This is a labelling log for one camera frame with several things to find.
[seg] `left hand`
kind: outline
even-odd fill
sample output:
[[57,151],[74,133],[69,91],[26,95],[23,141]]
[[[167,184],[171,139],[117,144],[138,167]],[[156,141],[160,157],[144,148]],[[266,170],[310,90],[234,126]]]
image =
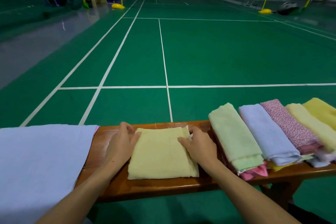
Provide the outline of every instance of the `left hand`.
[[134,133],[135,130],[130,124],[120,123],[118,133],[112,136],[108,144],[103,163],[104,168],[110,172],[117,172],[129,160],[141,135],[141,132]]

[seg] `shiny floor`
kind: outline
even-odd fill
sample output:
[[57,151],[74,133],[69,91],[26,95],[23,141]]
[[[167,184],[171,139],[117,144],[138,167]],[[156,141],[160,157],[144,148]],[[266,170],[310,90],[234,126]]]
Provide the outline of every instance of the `shiny floor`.
[[[224,0],[125,5],[43,52],[7,84],[0,127],[205,120],[227,102],[238,108],[274,98],[287,104],[319,97],[336,106],[336,38],[318,26]],[[60,32],[68,28],[57,25]],[[294,202],[336,222],[334,182],[305,181]],[[221,191],[98,207],[97,223],[244,222]]]

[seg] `forearm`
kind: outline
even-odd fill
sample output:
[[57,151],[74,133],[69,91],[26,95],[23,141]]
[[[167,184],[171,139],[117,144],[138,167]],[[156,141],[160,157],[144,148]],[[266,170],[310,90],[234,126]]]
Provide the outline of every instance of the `forearm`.
[[262,192],[243,181],[219,160],[204,168],[249,224],[299,223]]
[[116,171],[106,172],[103,168],[95,171],[85,182],[75,188],[36,224],[80,224],[97,200],[99,194],[107,188]]

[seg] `pink patterned towel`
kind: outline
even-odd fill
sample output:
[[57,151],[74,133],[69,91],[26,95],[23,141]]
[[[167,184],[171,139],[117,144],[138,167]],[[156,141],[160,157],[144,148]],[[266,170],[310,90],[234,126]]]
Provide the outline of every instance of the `pink patterned towel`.
[[245,171],[243,173],[240,174],[240,176],[242,177],[242,179],[244,181],[248,181],[250,179],[253,179],[254,177],[261,175],[261,176],[268,176],[267,170],[266,170],[266,162],[264,161],[263,165],[260,165],[258,167],[255,167],[251,170]]
[[294,119],[278,99],[260,103],[272,120],[283,130],[301,155],[317,152],[322,147],[318,137]]

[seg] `light blue fabric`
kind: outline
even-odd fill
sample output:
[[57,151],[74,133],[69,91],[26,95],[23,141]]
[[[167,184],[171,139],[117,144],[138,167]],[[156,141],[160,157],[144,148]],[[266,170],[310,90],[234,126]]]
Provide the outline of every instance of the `light blue fabric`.
[[239,112],[265,159],[284,166],[301,158],[299,151],[261,105],[243,105]]
[[322,161],[318,157],[314,156],[312,159],[306,160],[308,163],[310,163],[313,167],[326,167],[330,165],[329,161]]
[[0,223],[34,223],[69,194],[95,129],[95,125],[0,129]]

